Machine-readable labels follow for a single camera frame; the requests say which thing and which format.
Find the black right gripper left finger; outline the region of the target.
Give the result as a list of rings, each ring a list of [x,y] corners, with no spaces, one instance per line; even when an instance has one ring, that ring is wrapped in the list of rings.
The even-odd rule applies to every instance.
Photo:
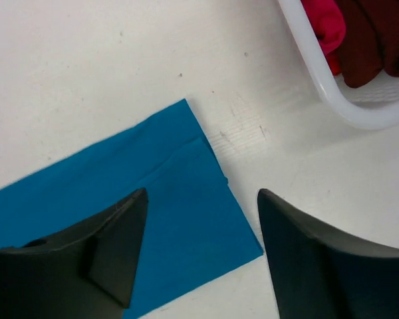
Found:
[[[121,318],[147,211],[137,189],[62,231],[0,249],[0,318]]]

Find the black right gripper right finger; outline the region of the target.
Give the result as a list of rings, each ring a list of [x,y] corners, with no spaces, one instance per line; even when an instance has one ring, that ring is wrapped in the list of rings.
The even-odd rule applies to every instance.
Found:
[[[280,318],[399,318],[399,249],[346,233],[260,189]]]

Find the blue t shirt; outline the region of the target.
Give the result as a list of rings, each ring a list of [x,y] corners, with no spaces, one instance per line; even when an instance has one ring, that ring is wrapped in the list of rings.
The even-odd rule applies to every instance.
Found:
[[[62,231],[137,189],[147,191],[148,211],[121,318],[139,318],[261,256],[185,100],[1,189],[0,249]]]

